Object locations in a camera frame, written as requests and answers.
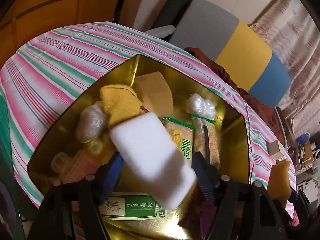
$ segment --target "gold box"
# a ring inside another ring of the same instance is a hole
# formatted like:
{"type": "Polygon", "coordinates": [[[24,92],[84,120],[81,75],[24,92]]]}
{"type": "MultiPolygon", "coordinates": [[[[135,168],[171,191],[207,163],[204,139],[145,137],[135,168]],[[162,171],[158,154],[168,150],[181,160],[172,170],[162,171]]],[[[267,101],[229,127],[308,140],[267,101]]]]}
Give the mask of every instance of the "gold box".
{"type": "MultiPolygon", "coordinates": [[[[41,140],[28,164],[28,174],[44,195],[51,186],[50,182],[57,176],[50,168],[52,158],[61,151],[73,157],[81,149],[81,144],[75,139],[75,128],[81,111],[100,100],[100,87],[109,84],[132,86],[135,76],[155,71],[162,73],[171,89],[174,103],[173,118],[191,123],[189,114],[184,108],[186,100],[194,93],[210,99],[216,105],[215,126],[221,162],[220,173],[230,176],[235,181],[248,183],[247,131],[241,114],[213,91],[192,78],[149,57],[136,55],[92,84],[61,115],[41,140]]],[[[135,181],[136,178],[129,170],[123,171],[121,179],[124,183],[115,191],[139,191],[136,188],[139,182],[135,181]]],[[[192,239],[192,234],[188,230],[177,225],[186,214],[191,194],[192,190],[176,210],[168,212],[166,218],[136,221],[105,220],[111,239],[192,239]]]]}

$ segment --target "curtain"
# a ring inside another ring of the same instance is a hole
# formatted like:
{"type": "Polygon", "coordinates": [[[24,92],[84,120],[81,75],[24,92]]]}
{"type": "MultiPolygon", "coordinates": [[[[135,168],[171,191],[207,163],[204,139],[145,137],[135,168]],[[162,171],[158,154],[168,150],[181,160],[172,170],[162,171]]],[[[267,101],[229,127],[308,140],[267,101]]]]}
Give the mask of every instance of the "curtain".
{"type": "Polygon", "coordinates": [[[277,0],[251,28],[286,67],[291,85],[279,103],[296,137],[320,129],[320,32],[299,0],[277,0]]]}

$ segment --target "plastic bag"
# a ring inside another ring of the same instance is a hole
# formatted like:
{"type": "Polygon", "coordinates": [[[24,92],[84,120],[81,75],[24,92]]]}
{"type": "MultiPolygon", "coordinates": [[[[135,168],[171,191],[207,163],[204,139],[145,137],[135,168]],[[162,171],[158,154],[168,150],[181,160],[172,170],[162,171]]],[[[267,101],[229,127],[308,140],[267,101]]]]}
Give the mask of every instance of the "plastic bag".
{"type": "Polygon", "coordinates": [[[216,117],[216,107],[209,99],[203,99],[199,94],[190,96],[186,111],[207,119],[216,117]]]}
{"type": "Polygon", "coordinates": [[[97,138],[107,123],[107,116],[102,110],[102,101],[87,106],[80,114],[80,121],[76,128],[76,138],[80,143],[89,142],[97,138]]]}

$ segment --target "maroon fabric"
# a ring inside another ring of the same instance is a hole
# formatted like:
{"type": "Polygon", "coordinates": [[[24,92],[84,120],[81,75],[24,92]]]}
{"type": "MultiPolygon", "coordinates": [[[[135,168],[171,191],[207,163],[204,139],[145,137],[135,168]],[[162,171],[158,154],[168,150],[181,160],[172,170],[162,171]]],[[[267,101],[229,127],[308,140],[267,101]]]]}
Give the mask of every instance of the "maroon fabric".
{"type": "Polygon", "coordinates": [[[262,104],[259,99],[254,98],[247,91],[242,88],[238,88],[236,83],[230,78],[228,72],[209,59],[199,48],[188,47],[185,51],[189,52],[192,56],[196,57],[204,64],[206,64],[213,72],[215,72],[225,83],[230,85],[234,90],[238,91],[241,97],[247,102],[249,106],[260,116],[260,118],[268,125],[271,131],[276,135],[278,140],[284,144],[284,137],[282,134],[281,126],[276,114],[275,109],[262,104]]]}

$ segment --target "silver bolt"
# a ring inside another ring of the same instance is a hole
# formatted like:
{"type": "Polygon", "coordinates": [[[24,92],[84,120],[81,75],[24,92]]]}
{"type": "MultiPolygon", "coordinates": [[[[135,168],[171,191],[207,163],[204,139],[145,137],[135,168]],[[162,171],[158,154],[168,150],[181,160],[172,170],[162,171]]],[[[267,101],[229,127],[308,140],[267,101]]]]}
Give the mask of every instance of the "silver bolt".
{"type": "Polygon", "coordinates": [[[230,177],[228,175],[221,175],[221,179],[223,181],[230,181],[230,177]]]}
{"type": "Polygon", "coordinates": [[[54,182],[53,182],[53,185],[55,186],[55,187],[58,187],[58,186],[60,186],[62,184],[62,181],[61,180],[55,180],[54,182]]]}
{"type": "Polygon", "coordinates": [[[262,187],[262,183],[260,181],[255,181],[253,183],[256,187],[262,187]]]}
{"type": "Polygon", "coordinates": [[[85,179],[86,179],[87,181],[92,181],[92,180],[95,179],[95,176],[94,176],[93,174],[89,174],[89,175],[87,175],[87,176],[85,177],[85,179]]]}

